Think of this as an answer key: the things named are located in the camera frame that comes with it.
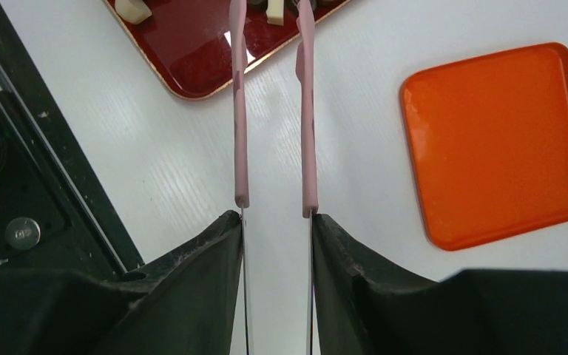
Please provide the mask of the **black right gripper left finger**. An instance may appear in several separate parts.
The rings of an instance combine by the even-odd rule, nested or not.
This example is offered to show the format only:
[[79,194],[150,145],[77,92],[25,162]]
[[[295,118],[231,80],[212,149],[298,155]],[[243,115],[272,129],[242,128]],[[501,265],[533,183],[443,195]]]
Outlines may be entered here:
[[228,354],[242,241],[229,210],[117,281],[0,271],[0,354]]

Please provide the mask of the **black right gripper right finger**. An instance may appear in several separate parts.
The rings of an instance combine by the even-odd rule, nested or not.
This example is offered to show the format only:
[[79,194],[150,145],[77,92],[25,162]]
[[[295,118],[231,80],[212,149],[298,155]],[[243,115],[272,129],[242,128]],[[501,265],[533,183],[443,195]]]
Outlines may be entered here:
[[435,282],[326,214],[312,228],[323,354],[568,354],[568,271],[465,269]]

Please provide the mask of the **pink silicone tongs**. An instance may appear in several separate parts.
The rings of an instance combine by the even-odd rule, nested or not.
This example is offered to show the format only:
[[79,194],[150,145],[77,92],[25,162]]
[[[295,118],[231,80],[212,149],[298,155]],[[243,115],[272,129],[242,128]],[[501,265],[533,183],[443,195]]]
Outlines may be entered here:
[[[301,42],[297,46],[295,73],[301,86],[300,143],[302,161],[302,216],[308,221],[308,307],[306,353],[314,353],[314,254],[313,219],[319,208],[317,183],[316,137],[314,129],[314,39],[315,19],[310,1],[297,2],[297,29]],[[248,66],[244,26],[245,1],[229,5],[229,44],[234,119],[234,201],[240,209],[241,232],[245,231],[244,211],[250,205],[249,160],[244,74]]]

